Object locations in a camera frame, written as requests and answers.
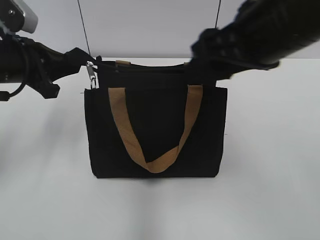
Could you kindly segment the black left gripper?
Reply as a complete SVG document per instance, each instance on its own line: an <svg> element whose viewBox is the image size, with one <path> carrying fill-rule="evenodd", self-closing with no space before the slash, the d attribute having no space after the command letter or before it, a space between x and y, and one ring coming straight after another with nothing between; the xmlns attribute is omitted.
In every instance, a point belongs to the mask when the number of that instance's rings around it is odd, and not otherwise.
<svg viewBox="0 0 320 240"><path fill-rule="evenodd" d="M31 38L21 38L22 53L25 61L25 73L21 87L28 86L38 92L44 99L58 97L60 87L54 84L52 74L55 67L59 67L65 59L66 75L77 74L87 62L96 64L96 60L87 52L76 47L65 54L55 51Z"/></svg>

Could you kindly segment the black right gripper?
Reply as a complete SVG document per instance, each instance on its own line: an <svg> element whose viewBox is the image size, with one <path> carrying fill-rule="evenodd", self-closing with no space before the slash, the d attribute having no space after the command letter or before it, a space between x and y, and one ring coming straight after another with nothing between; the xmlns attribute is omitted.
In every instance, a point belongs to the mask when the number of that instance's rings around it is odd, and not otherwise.
<svg viewBox="0 0 320 240"><path fill-rule="evenodd" d="M192 59L189 62L191 82L216 82L230 79L240 72L240 66L220 55L223 45L217 42L220 33L217 28L207 28L201 32L191 46Z"/></svg>

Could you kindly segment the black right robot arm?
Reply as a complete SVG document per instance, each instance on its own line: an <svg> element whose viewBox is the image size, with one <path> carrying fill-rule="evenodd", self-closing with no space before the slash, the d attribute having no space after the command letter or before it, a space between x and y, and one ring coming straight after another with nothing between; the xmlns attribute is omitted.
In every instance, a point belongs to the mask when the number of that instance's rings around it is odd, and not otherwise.
<svg viewBox="0 0 320 240"><path fill-rule="evenodd" d="M246 0L231 23L199 35L188 70L213 81L248 70L267 71L319 40L318 0Z"/></svg>

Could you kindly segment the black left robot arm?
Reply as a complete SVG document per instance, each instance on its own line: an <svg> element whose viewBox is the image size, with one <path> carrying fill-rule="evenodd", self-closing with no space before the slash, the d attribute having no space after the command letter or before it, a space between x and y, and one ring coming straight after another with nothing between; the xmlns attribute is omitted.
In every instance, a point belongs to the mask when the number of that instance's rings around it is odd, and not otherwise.
<svg viewBox="0 0 320 240"><path fill-rule="evenodd" d="M82 66L95 81L97 61L80 48L60 53L33 39L8 35L0 41L0 82L17 83L19 87L13 92L1 91L0 100L9 101L26 86L44 99L55 99L60 91L55 81L77 74Z"/></svg>

